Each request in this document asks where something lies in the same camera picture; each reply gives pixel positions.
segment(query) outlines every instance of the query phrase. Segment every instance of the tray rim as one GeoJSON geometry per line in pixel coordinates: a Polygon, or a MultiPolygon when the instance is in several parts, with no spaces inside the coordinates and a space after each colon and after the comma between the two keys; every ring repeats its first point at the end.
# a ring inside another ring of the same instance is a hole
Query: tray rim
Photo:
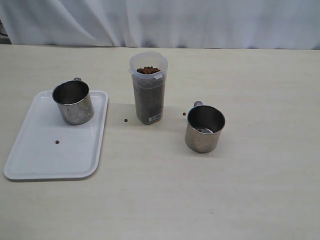
{"type": "Polygon", "coordinates": [[[100,155],[101,155],[101,149],[102,149],[102,142],[103,142],[103,138],[104,138],[104,132],[105,132],[105,126],[106,126],[106,119],[107,119],[107,108],[108,108],[108,103],[109,103],[109,96],[106,92],[101,91],[101,90],[90,90],[89,93],[100,93],[102,95],[104,95],[105,97],[105,102],[103,104],[103,112],[102,112],[102,119],[101,119],[101,128],[99,131],[99,137],[98,137],[98,143],[97,143],[97,154],[94,160],[94,165],[93,167],[88,170],[87,172],[84,173],[76,173],[76,174],[57,174],[56,176],[49,176],[49,177],[39,177],[39,176],[33,176],[33,177],[25,177],[25,176],[17,176],[11,173],[11,171],[9,171],[9,165],[10,163],[13,161],[13,154],[17,148],[17,142],[18,140],[22,137],[22,129],[24,129],[26,127],[26,125],[28,124],[28,119],[30,118],[30,115],[32,113],[32,110],[34,108],[34,105],[36,104],[37,98],[45,93],[50,93],[52,94],[52,90],[45,90],[45,91],[41,91],[39,92],[37,95],[35,95],[33,97],[33,100],[29,106],[29,109],[24,117],[23,123],[19,129],[19,132],[17,134],[17,136],[15,137],[14,143],[11,147],[10,153],[6,159],[4,168],[3,168],[3,174],[4,176],[12,181],[50,181],[50,180],[81,180],[81,179],[85,179],[87,177],[90,177],[98,168],[99,165],[99,161],[100,161],[100,155]]]}

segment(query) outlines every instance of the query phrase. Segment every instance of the plastic tray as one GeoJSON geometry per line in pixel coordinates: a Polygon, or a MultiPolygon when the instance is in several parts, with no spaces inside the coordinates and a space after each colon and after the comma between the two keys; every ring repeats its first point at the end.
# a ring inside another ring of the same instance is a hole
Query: plastic tray
{"type": "Polygon", "coordinates": [[[10,180],[82,179],[98,167],[108,95],[90,91],[92,119],[82,125],[65,123],[52,91],[32,101],[4,166],[10,180]]]}

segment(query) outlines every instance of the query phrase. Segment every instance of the table surface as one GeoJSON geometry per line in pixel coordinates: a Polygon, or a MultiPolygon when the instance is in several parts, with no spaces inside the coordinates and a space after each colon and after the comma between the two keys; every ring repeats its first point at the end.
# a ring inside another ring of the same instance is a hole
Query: table surface
{"type": "Polygon", "coordinates": [[[0,239],[319,239],[320,51],[157,48],[169,62],[164,113],[143,125],[128,68],[145,50],[0,45],[1,169],[37,93],[81,77],[109,95],[91,177],[2,174],[0,239]],[[184,140],[197,100],[226,118],[207,154],[184,140]]]}

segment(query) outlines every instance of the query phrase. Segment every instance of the white curtain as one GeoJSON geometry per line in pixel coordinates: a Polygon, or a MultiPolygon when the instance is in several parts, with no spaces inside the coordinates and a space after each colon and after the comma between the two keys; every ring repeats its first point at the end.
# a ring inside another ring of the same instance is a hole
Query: white curtain
{"type": "Polygon", "coordinates": [[[13,44],[320,49],[319,0],[0,0],[13,44]]]}

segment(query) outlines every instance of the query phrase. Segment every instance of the metal mug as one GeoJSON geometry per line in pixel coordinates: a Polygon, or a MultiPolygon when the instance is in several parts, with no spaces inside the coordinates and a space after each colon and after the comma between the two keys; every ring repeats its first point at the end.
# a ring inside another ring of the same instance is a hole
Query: metal mug
{"type": "Polygon", "coordinates": [[[52,98],[67,124],[84,124],[94,115],[89,86],[79,77],[56,86],[52,98]]]}
{"type": "Polygon", "coordinates": [[[226,120],[216,108],[196,101],[187,116],[185,142],[198,153],[209,153],[217,144],[226,120]]]}

